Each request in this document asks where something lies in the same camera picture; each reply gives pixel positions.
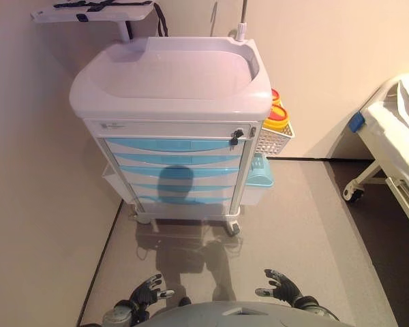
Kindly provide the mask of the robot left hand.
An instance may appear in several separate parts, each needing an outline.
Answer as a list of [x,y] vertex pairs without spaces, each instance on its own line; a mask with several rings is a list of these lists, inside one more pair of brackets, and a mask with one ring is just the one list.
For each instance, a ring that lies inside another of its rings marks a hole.
[[161,290],[162,275],[157,273],[142,282],[130,296],[130,303],[135,313],[143,313],[148,306],[159,300],[166,300],[174,296],[174,290]]

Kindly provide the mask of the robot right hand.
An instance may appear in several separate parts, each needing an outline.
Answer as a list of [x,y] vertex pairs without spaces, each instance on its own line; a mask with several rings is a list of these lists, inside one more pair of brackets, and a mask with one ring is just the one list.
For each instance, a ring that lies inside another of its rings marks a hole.
[[269,285],[273,288],[256,288],[255,294],[260,297],[273,297],[287,302],[291,307],[303,297],[300,289],[285,274],[273,269],[265,269],[264,273],[270,279]]

